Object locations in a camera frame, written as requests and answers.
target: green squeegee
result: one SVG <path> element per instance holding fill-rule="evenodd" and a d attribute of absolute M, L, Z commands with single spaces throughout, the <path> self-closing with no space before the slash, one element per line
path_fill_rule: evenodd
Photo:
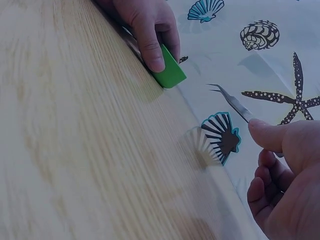
<path fill-rule="evenodd" d="M 161 44 L 165 69 L 162 72 L 152 72 L 151 74 L 161 87 L 171 89 L 187 78 L 174 57 L 165 45 Z"/>

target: seashell print fabric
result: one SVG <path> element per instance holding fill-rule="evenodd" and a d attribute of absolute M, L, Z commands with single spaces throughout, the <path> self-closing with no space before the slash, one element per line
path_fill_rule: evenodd
<path fill-rule="evenodd" d="M 224 161 L 256 225 L 247 204 L 247 189 L 261 149 L 252 140 L 248 124 L 209 85 L 220 85 L 255 117 L 273 125 L 320 120 L 320 1 L 167 3 L 175 13 L 180 66 L 187 75 L 178 88 L 198 119 L 198 127 Z M 228 127 L 222 128 L 216 116 Z M 233 138 L 226 141 L 226 132 Z M 223 148 L 222 142 L 230 147 Z M 267 239 L 258 227 L 257 232 Z"/>

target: wood grain surface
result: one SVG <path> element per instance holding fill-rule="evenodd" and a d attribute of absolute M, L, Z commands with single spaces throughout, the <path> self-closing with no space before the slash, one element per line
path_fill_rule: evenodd
<path fill-rule="evenodd" d="M 0 1 L 0 240 L 256 239 L 195 125 L 89 0 Z"/>

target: starfish design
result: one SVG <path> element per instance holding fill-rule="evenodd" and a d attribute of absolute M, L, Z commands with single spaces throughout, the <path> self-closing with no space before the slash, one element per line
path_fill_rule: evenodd
<path fill-rule="evenodd" d="M 244 91 L 241 94 L 253 98 L 253 99 L 260 99 L 266 100 L 270 102 L 275 102 L 278 104 L 292 104 L 293 107 L 287 116 L 281 121 L 280 125 L 288 124 L 294 119 L 297 112 L 302 112 L 304 118 L 306 120 L 313 120 L 314 118 L 311 116 L 310 112 L 308 111 L 309 108 L 320 106 L 320 96 L 302 100 L 303 94 L 303 87 L 304 87 L 304 76 L 302 72 L 301 62 L 298 58 L 298 55 L 294 52 L 293 53 L 293 68 L 294 68 L 294 86 L 296 90 L 296 97 L 295 99 L 282 95 L 280 93 L 274 92 L 265 92 L 265 91 Z"/>

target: hand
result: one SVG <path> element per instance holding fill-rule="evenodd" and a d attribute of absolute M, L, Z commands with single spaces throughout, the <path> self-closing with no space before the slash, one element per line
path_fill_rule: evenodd
<path fill-rule="evenodd" d="M 97 0 L 112 17 L 132 27 L 148 68 L 156 73 L 165 69 L 159 43 L 163 43 L 177 62 L 180 39 L 173 11 L 165 0 Z"/>
<path fill-rule="evenodd" d="M 249 131 L 264 150 L 247 192 L 252 215 L 271 240 L 320 237 L 320 121 L 270 126 L 253 119 Z M 274 156 L 283 153 L 290 167 Z"/>

